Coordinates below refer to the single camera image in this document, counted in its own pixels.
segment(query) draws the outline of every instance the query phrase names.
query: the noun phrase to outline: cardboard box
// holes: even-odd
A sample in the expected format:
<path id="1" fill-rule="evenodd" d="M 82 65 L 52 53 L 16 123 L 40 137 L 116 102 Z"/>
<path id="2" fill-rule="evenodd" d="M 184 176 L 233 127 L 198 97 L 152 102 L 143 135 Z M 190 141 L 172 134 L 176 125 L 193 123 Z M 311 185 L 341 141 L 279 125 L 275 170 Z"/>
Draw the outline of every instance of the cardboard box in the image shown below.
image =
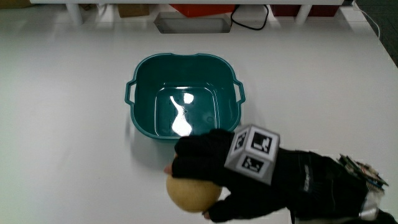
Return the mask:
<path id="1" fill-rule="evenodd" d="M 148 16 L 148 4 L 118 4 L 120 18 L 135 17 L 135 16 Z"/>
<path id="2" fill-rule="evenodd" d="M 33 6 L 29 0 L 0 0 L 0 9 L 20 9 Z"/>
<path id="3" fill-rule="evenodd" d="M 170 4 L 184 16 L 200 17 L 233 12 L 234 4 Z"/>

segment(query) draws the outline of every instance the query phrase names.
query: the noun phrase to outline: table surface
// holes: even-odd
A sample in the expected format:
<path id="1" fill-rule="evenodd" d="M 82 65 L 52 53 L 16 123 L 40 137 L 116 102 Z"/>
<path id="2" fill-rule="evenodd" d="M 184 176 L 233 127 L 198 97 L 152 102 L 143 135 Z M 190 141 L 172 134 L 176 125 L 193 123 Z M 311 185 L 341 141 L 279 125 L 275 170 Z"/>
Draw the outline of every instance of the table surface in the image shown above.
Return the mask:
<path id="1" fill-rule="evenodd" d="M 207 223 L 169 199 L 174 145 L 138 132 L 124 102 L 136 65 L 163 52 L 224 58 L 244 84 L 243 124 L 371 164 L 391 185 L 381 208 L 398 216 L 398 70 L 358 12 L 200 35 L 160 34 L 112 6 L 83 17 L 75 27 L 62 5 L 0 13 L 1 223 Z M 231 223 L 289 222 L 281 210 Z"/>

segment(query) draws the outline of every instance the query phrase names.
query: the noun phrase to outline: black glove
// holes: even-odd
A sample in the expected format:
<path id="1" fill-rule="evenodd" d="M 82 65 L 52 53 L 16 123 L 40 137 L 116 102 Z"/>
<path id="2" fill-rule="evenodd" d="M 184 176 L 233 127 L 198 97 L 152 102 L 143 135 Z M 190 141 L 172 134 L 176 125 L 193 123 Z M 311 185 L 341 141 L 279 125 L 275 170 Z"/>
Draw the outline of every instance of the black glove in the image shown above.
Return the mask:
<path id="1" fill-rule="evenodd" d="M 213 222 L 261 217 L 286 207 L 284 194 L 274 187 L 224 168 L 234 133 L 213 129 L 200 136 L 182 137 L 175 145 L 172 175 L 210 180 L 231 194 L 209 210 Z"/>

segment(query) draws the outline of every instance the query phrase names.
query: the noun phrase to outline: cable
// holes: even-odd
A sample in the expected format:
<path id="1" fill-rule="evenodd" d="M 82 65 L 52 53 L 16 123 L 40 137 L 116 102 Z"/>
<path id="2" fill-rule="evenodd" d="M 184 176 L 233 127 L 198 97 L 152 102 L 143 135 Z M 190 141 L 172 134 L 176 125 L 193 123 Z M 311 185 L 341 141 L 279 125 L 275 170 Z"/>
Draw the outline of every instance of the cable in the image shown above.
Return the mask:
<path id="1" fill-rule="evenodd" d="M 379 27 L 379 25 L 378 25 L 378 24 L 372 19 L 372 17 L 370 17 L 366 12 L 360 10 L 360 8 L 359 8 L 358 5 L 356 4 L 356 1 L 355 1 L 355 0 L 354 0 L 354 3 L 353 3 L 353 7 L 354 7 L 354 10 L 355 10 L 355 11 L 360 11 L 360 12 L 362 12 L 362 13 L 365 14 L 370 20 L 372 20 L 372 22 L 374 23 L 374 25 L 376 25 L 376 27 L 377 27 L 377 31 L 378 31 L 377 37 L 378 37 L 379 40 L 380 40 L 380 27 Z"/>
<path id="2" fill-rule="evenodd" d="M 241 6 L 241 5 L 236 5 L 234 11 L 231 13 L 231 26 L 232 26 L 233 23 L 236 23 L 236 24 L 239 25 L 239 26 L 242 26 L 242 27 L 245 27 L 245 28 L 248 28 L 248 29 L 251 29 L 251 30 L 262 30 L 262 29 L 266 26 L 267 19 L 268 19 L 268 13 L 269 13 L 269 10 L 268 10 L 267 5 L 263 5 L 263 6 L 267 9 L 267 15 L 266 15 L 266 19 L 265 19 L 265 21 L 264 21 L 264 24 L 263 24 L 262 27 L 260 27 L 260 28 L 253 28 L 253 27 L 249 27 L 249 26 L 240 24 L 240 23 L 236 22 L 236 21 L 232 18 L 233 14 L 236 12 L 236 10 L 237 10 L 240 6 Z"/>

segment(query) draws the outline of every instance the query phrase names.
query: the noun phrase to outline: yellow ball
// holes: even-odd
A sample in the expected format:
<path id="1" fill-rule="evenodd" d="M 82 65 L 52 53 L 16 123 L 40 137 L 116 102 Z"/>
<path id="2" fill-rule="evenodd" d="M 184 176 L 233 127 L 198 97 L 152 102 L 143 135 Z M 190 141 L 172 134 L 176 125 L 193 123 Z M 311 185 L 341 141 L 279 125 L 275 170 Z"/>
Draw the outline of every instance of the yellow ball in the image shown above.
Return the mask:
<path id="1" fill-rule="evenodd" d="M 222 188 L 210 181 L 173 178 L 166 180 L 167 193 L 172 201 L 186 212 L 204 212 L 221 195 Z"/>

